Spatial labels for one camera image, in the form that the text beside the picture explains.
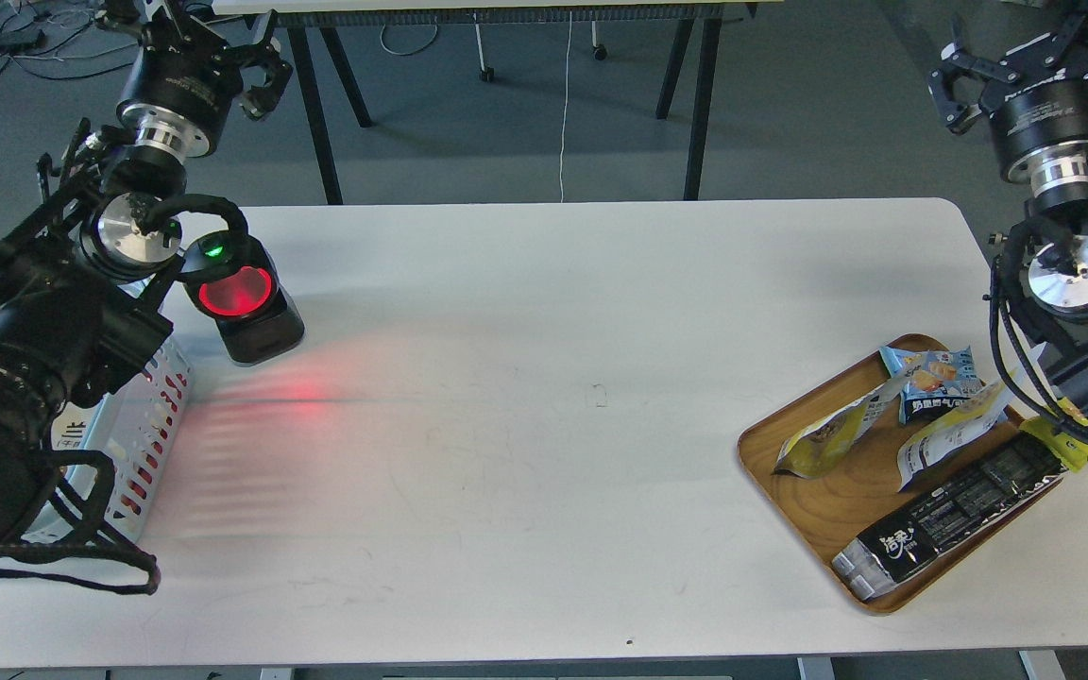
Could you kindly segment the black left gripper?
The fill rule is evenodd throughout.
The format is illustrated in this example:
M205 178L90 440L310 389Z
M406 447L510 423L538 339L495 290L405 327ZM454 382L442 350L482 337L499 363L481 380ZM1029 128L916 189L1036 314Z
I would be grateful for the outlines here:
M99 1L95 26L129 35L139 44L116 115L125 128L140 129L161 120L177 129L178 153L202 158L217 150L228 120L230 103L254 121L264 120L281 102L293 67L275 40L279 13L256 18L250 44L230 47L211 26L190 16L177 1ZM258 66L263 83L242 92L238 69Z

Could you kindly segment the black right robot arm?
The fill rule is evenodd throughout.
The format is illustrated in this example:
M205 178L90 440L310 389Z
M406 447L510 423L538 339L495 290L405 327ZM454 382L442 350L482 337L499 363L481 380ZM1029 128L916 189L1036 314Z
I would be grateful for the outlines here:
M1044 344L1033 396L1088 442L1088 1L1030 9L1046 16L1003 48L955 14L926 83L945 129L986 129L998 177L1025 190L994 236L994 323Z

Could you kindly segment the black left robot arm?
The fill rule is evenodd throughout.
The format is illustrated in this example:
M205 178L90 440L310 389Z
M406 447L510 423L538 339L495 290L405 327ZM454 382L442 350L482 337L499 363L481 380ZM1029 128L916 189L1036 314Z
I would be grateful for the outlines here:
M96 24L135 38L139 53L118 124L82 120L63 160L39 162L42 203L0 240L0 578L73 558L143 571L154 555L109 526L115 463L104 452L55 450L49 434L70 405L95 406L160 351L173 324L160 308L180 284L211 318L233 362L289 351L305 323L236 203L186 189L186 161L205 158L238 103L263 120L290 81L275 11L254 40L228 44L174 1L144 18L107 1Z

